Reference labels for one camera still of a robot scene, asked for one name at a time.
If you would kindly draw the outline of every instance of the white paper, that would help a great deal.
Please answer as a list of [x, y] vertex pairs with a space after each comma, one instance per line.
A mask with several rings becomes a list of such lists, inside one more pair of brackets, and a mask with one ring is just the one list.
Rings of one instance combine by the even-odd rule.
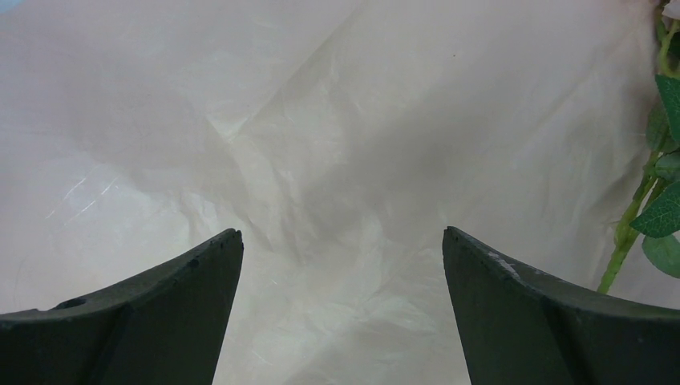
[[[443, 230], [597, 284], [646, 157], [652, 9], [26, 0], [0, 14], [0, 312], [235, 228], [215, 384], [469, 383]], [[613, 294], [678, 290], [637, 248]]]

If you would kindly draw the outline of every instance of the white plastic sheet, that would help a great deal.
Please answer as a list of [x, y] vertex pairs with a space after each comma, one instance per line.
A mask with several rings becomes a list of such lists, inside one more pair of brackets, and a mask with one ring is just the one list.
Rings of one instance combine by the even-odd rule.
[[[469, 383], [442, 231], [594, 286], [644, 157], [651, 10], [26, 0], [0, 14], [0, 312], [233, 227], [215, 383]], [[638, 250], [613, 293], [678, 288]]]

